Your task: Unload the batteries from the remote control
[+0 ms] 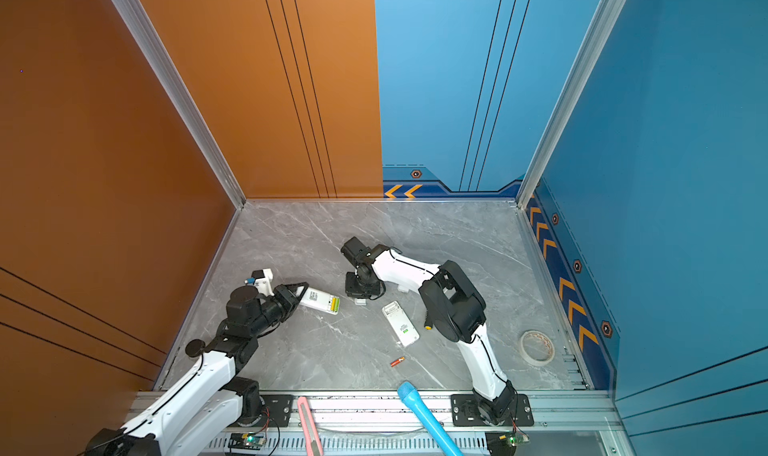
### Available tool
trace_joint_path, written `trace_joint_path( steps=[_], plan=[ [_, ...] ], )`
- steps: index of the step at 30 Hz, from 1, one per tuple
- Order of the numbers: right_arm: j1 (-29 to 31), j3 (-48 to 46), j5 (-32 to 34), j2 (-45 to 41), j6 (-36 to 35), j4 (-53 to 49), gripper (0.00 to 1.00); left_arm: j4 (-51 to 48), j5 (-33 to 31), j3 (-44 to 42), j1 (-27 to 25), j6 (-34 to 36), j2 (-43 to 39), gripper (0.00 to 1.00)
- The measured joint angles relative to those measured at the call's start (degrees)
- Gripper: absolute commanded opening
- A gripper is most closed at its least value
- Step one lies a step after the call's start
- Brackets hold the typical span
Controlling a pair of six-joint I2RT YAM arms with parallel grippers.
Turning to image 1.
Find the white remote control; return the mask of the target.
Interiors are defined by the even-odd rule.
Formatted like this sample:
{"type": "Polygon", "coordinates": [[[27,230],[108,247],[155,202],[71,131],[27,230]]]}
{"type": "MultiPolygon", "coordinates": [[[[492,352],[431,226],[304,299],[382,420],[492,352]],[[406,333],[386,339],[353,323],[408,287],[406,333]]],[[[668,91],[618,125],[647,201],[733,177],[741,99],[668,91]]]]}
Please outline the white remote control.
{"type": "Polygon", "coordinates": [[[330,293],[308,287],[302,296],[300,304],[326,314],[337,315],[340,309],[340,298],[330,293]]]}

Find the white remote with back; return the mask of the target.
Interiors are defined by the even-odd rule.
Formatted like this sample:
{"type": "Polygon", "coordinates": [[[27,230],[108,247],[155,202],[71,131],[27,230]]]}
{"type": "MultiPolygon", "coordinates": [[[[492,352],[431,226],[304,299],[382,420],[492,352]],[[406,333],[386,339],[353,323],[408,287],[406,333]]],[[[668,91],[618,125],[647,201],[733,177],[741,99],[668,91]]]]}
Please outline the white remote with back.
{"type": "Polygon", "coordinates": [[[408,347],[419,340],[420,335],[415,326],[397,301],[385,305],[382,313],[403,347],[408,347]]]}

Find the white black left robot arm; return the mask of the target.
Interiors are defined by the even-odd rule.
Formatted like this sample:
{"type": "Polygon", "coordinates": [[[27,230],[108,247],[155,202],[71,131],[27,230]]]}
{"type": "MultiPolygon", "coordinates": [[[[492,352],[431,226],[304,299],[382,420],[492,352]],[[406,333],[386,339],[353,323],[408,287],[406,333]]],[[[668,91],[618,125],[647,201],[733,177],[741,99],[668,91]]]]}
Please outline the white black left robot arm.
{"type": "Polygon", "coordinates": [[[287,321],[308,292],[306,282],[278,285],[270,295],[253,284],[235,289],[213,340],[187,344],[187,355],[197,360],[192,368],[120,428],[100,430],[83,453],[196,455],[230,424],[259,418],[259,384],[238,373],[260,338],[287,321]]]}

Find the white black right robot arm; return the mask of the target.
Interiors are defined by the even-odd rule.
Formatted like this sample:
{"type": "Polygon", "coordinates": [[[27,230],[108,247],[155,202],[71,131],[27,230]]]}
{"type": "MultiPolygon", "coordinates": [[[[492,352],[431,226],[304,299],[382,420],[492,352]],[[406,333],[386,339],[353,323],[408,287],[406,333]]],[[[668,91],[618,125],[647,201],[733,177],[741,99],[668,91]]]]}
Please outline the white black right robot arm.
{"type": "Polygon", "coordinates": [[[426,309],[425,325],[458,346],[482,419],[500,425],[512,417],[518,393],[491,346],[486,302],[457,263],[421,262],[383,244],[368,247],[356,237],[340,252],[354,267],[345,279],[349,297],[377,299],[387,284],[417,293],[426,309]]]}

